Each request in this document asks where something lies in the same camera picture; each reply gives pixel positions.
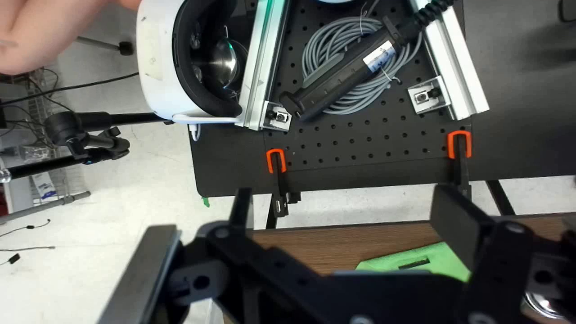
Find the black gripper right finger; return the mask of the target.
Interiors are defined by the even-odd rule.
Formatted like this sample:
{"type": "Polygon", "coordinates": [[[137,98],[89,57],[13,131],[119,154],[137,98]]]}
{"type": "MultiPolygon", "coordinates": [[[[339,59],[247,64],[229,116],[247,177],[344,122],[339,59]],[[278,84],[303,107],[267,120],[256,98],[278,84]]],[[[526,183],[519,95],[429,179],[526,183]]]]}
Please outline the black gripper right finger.
{"type": "Polygon", "coordinates": [[[468,267],[476,264],[479,246],[494,226],[483,208],[458,186],[445,183],[434,186],[431,222],[468,267]]]}

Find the bare human hand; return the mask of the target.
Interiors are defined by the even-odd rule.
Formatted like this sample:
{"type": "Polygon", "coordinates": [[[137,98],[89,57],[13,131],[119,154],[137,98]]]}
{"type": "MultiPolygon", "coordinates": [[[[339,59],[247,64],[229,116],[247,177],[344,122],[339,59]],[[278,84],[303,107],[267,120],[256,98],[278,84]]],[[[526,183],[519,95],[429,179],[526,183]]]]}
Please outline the bare human hand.
{"type": "Polygon", "coordinates": [[[108,5],[137,10],[143,0],[0,0],[0,73],[51,62],[108,5]]]}

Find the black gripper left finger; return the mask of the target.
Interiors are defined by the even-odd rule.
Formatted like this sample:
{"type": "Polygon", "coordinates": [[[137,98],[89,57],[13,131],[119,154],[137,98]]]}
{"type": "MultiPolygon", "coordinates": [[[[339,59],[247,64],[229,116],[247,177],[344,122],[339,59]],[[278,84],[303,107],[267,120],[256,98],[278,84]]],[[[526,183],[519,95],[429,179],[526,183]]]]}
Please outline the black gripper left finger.
{"type": "Polygon", "coordinates": [[[179,242],[175,224],[148,226],[98,324],[170,324],[162,289],[179,242]]]}

